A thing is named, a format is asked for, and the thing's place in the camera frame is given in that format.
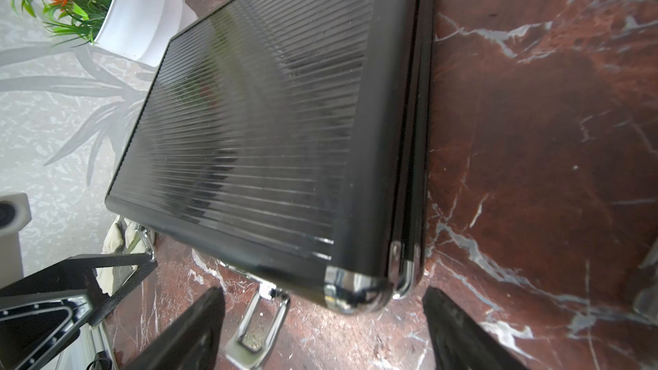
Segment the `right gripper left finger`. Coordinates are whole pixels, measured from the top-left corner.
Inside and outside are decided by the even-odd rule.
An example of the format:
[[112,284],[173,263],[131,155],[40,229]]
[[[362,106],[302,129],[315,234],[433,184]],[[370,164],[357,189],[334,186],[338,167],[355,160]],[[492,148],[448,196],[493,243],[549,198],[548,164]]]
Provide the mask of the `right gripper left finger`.
[[224,291],[208,289],[125,368],[213,369],[225,315]]

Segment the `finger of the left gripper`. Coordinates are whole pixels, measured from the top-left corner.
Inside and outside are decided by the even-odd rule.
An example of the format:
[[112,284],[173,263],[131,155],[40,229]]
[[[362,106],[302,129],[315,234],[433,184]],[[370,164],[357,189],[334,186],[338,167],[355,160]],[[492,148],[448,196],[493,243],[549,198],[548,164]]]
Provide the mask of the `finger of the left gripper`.
[[[1,368],[41,369],[95,326],[154,271],[150,253],[78,255],[1,289]],[[113,294],[96,277],[99,268],[135,267]]]

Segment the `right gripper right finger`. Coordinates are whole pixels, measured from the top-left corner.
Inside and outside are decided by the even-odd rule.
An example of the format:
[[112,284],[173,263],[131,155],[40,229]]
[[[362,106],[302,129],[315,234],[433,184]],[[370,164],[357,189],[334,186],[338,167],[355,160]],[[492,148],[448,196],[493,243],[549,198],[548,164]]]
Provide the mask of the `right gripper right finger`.
[[429,287],[423,313],[438,369],[524,369],[524,364],[483,330],[441,289]]

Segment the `black poker case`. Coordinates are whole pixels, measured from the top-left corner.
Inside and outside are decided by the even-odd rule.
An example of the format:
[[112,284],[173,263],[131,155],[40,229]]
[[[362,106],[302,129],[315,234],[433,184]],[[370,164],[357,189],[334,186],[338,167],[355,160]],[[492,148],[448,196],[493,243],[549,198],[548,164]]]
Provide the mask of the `black poker case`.
[[341,315],[415,287],[423,263],[435,0],[230,0],[169,42],[107,208],[219,259],[279,302]]

